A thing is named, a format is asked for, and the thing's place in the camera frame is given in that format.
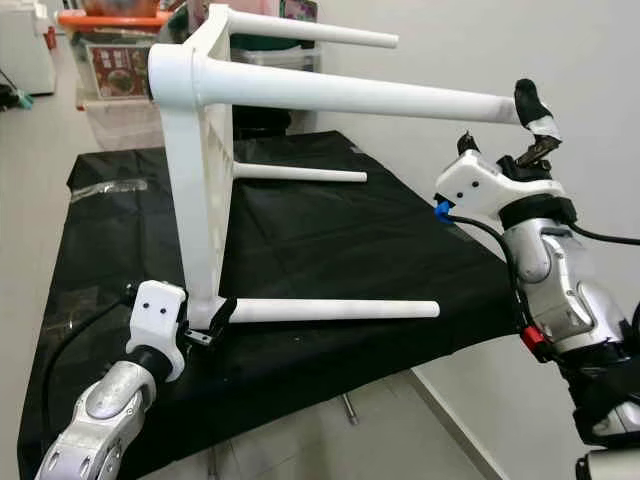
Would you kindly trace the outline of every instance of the table leg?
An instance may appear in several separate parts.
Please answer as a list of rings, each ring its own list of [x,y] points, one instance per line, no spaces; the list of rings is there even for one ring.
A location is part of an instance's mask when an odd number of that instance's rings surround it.
[[[220,480],[215,445],[207,452],[207,480]]]
[[[342,403],[344,403],[344,409],[347,413],[347,418],[349,419],[349,423],[351,423],[351,425],[357,425],[359,422],[358,414],[356,413],[356,410],[353,408],[353,404],[351,403],[351,398],[349,397],[348,392],[342,394]]]

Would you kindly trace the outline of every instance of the table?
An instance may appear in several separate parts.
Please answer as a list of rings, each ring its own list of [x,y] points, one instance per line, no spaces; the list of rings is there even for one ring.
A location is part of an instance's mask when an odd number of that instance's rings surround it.
[[[161,388],[124,456],[121,479],[515,332],[503,262],[459,228],[437,222],[424,200],[341,134],[244,140],[235,152],[252,163],[365,170],[369,180],[237,181],[222,295],[433,299],[442,313],[435,319],[230,326],[215,349],[190,348],[183,375]],[[68,186],[78,192],[112,181],[121,182],[121,191],[107,183],[108,193],[94,188],[69,205],[18,439],[23,480],[34,477],[40,462],[44,362],[70,326],[129,281],[184,282],[164,150],[80,155]],[[117,308],[60,357],[51,394],[56,432],[69,422],[77,396],[123,352],[128,320],[127,308]]]

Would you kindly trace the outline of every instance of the orange object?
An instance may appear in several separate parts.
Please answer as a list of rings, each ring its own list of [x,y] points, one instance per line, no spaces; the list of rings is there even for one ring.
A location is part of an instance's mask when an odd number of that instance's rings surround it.
[[[167,23],[171,12],[157,11],[155,17],[96,17],[84,10],[62,10],[58,12],[58,23],[75,31],[91,31],[96,27],[134,28],[158,31]]]
[[[49,27],[47,33],[43,34],[44,41],[47,43],[47,48],[49,50],[53,50],[58,45],[56,42],[56,29],[53,27]]]
[[[82,3],[89,16],[155,17],[159,0],[84,0]]]

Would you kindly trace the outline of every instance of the black cable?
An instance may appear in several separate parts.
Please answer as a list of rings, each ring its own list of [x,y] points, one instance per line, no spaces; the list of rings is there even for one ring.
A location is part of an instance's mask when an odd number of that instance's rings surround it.
[[[531,314],[529,313],[529,306],[526,301],[526,296],[524,292],[520,289],[518,285],[518,272],[516,269],[516,262],[513,259],[513,255],[511,254],[511,250],[509,250],[509,246],[507,242],[504,241],[502,235],[500,235],[496,230],[491,228],[489,225],[486,225],[482,222],[478,222],[477,220],[473,220],[471,218],[466,217],[458,217],[455,215],[444,215],[444,218],[450,220],[455,223],[466,223],[468,225],[472,225],[480,230],[491,235],[500,248],[502,249],[502,253],[504,254],[504,258],[507,264],[507,271],[509,273],[509,283],[511,284],[511,293],[513,300],[513,308],[516,314],[516,324],[518,327],[518,333],[520,333],[524,328],[529,325],[533,325],[533,321],[531,320]]]
[[[60,357],[60,355],[62,355],[62,352],[64,352],[64,350],[69,346],[69,344],[78,337],[78,335],[80,335],[87,328],[93,325],[96,320],[100,319],[101,317],[104,317],[111,310],[116,308],[118,305],[122,304],[126,299],[127,297],[124,296],[108,304],[102,310],[99,310],[98,312],[94,313],[89,318],[87,318],[84,322],[78,325],[76,328],[71,330],[71,332],[69,332],[69,335],[67,335],[64,338],[64,340],[62,340],[62,342],[58,344],[56,349],[53,351],[53,353],[49,357],[49,361],[47,362],[47,366],[44,369],[42,382],[40,384],[40,387],[41,387],[40,412],[42,414],[42,446],[43,446],[42,454],[43,455],[46,453],[47,449],[49,448],[49,445],[51,444],[51,441],[53,440],[51,438],[52,437],[51,416],[49,412],[49,387],[51,383],[51,374],[53,372],[54,367],[56,366],[56,362],[58,361],[58,358]]]
[[[635,346],[640,346],[640,303],[636,306],[631,319],[631,335]]]
[[[13,88],[14,90],[18,90],[18,87],[16,87],[16,84],[11,81],[11,79],[7,76],[6,73],[2,71],[1,68],[0,68],[0,75],[2,75],[7,80],[7,82],[9,82],[9,85],[11,86],[11,88]]]
[[[576,233],[579,233],[583,237],[592,238],[594,240],[600,240],[601,242],[612,242],[612,243],[623,243],[625,245],[640,245],[640,239],[637,238],[626,238],[626,237],[615,237],[612,235],[601,235],[599,233],[589,232],[588,230],[583,230],[575,223],[570,223],[569,228]]]

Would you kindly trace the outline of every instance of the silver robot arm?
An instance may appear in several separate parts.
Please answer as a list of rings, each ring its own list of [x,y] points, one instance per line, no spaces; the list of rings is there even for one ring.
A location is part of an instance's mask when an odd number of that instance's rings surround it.
[[[140,284],[131,313],[127,356],[77,400],[69,426],[49,447],[36,480],[113,480],[122,456],[142,430],[156,387],[182,373],[176,346],[181,288]]]
[[[576,464],[579,480],[640,478],[640,345],[612,295],[598,283],[589,253],[571,228],[576,214],[544,156],[561,143],[553,116],[530,80],[516,84],[521,123],[535,144],[517,159],[484,160],[473,138],[438,178],[436,212],[449,208],[500,220],[518,289],[526,297],[525,344],[556,361],[576,405],[574,419],[592,451]]]

